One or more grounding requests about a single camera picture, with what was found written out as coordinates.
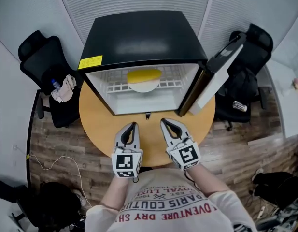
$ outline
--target yellow label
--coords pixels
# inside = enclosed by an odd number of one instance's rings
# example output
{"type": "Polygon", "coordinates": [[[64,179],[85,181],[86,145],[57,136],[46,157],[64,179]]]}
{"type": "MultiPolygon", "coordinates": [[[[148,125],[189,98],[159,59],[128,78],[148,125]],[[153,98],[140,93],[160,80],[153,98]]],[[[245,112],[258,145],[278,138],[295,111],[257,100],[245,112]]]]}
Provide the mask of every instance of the yellow label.
{"type": "Polygon", "coordinates": [[[78,69],[101,65],[102,55],[80,60],[78,69]]]}

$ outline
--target wooden table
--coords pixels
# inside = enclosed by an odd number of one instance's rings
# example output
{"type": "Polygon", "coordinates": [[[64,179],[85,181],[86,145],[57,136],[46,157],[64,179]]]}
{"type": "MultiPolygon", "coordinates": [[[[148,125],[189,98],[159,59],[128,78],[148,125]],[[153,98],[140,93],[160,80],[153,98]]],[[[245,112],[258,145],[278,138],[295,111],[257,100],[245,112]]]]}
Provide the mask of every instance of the wooden table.
{"type": "Polygon", "coordinates": [[[113,116],[84,82],[79,98],[79,112],[83,128],[93,144],[107,156],[114,150],[115,135],[128,123],[139,125],[140,148],[143,150],[142,166],[154,167],[171,162],[166,154],[166,142],[160,128],[162,118],[172,118],[184,123],[194,140],[201,143],[213,122],[215,97],[206,104],[200,113],[187,113],[183,117],[172,112],[151,113],[150,119],[145,114],[113,116]]]}

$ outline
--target plastic bottle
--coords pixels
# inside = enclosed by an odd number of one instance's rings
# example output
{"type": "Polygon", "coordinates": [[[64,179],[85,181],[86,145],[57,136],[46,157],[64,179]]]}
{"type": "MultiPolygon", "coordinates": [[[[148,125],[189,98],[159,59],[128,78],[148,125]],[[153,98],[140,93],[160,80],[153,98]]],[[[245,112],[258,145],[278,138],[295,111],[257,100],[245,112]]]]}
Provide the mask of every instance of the plastic bottle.
{"type": "Polygon", "coordinates": [[[60,88],[61,88],[61,87],[60,87],[60,83],[58,83],[55,79],[52,79],[51,82],[52,82],[53,87],[54,87],[57,91],[59,91],[60,88]]]}

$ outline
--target white wire shelf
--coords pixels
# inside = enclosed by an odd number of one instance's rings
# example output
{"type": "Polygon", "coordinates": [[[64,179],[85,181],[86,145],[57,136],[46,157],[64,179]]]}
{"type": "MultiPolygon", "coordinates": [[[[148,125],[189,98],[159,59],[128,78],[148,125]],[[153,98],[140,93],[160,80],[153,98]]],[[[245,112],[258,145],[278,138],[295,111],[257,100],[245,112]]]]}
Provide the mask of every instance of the white wire shelf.
{"type": "MultiPolygon", "coordinates": [[[[180,66],[178,65],[167,65],[155,67],[162,71],[160,83],[156,89],[162,88],[180,88],[182,87],[182,79],[180,75],[180,66]]],[[[115,71],[107,71],[107,93],[118,93],[118,92],[129,92],[133,91],[127,83],[127,73],[135,69],[123,69],[115,71]]]]}

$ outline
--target fridge door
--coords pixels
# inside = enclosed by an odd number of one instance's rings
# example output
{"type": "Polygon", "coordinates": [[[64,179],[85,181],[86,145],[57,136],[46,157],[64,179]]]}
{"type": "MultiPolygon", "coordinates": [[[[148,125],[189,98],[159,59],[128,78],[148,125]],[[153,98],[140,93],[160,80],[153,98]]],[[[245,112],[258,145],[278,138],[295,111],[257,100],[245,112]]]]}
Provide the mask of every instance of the fridge door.
{"type": "Polygon", "coordinates": [[[229,75],[227,69],[243,48],[246,35],[240,33],[206,64],[205,70],[199,76],[187,99],[181,104],[177,113],[183,116],[190,111],[197,114],[220,89],[229,75]]]}

